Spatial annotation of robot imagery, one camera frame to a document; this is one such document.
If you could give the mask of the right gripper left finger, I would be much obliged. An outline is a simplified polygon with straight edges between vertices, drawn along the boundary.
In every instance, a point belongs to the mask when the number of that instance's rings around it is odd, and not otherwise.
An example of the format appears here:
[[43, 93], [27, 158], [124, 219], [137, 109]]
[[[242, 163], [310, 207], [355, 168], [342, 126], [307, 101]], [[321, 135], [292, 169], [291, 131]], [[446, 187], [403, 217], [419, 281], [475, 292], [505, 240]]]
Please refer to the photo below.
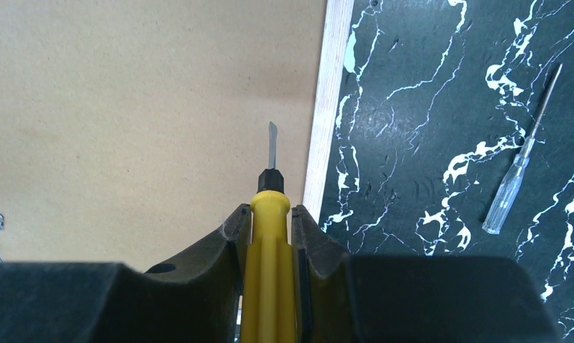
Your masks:
[[0, 262], [0, 342], [233, 342], [250, 207], [145, 272]]

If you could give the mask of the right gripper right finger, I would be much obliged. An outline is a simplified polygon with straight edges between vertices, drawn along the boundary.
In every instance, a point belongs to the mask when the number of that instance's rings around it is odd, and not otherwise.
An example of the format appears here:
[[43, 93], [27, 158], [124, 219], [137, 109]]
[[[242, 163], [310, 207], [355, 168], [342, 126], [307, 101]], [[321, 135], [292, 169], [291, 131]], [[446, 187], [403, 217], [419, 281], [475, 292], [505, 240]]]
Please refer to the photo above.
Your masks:
[[555, 342], [528, 274], [502, 257], [350, 254], [292, 210], [298, 342]]

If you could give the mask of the white wooden photo frame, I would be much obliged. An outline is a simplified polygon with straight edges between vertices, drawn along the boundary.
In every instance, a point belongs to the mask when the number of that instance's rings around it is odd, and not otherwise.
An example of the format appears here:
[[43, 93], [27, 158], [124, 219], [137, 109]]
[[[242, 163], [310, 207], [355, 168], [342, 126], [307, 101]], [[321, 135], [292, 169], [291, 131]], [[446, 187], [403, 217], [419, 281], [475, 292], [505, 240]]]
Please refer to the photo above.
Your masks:
[[317, 210], [351, 1], [0, 1], [0, 258], [181, 251], [248, 202], [268, 124]]

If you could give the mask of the yellow handled screwdriver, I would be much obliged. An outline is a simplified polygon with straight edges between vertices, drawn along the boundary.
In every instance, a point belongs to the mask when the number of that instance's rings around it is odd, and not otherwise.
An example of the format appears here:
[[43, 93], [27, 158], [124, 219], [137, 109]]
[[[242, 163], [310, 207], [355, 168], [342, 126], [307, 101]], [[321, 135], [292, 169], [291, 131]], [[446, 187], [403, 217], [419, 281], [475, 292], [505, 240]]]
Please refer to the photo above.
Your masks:
[[287, 238], [290, 201], [277, 168], [276, 124], [269, 123], [268, 167], [250, 202], [251, 243], [247, 248], [240, 327], [241, 342], [296, 342], [295, 282]]

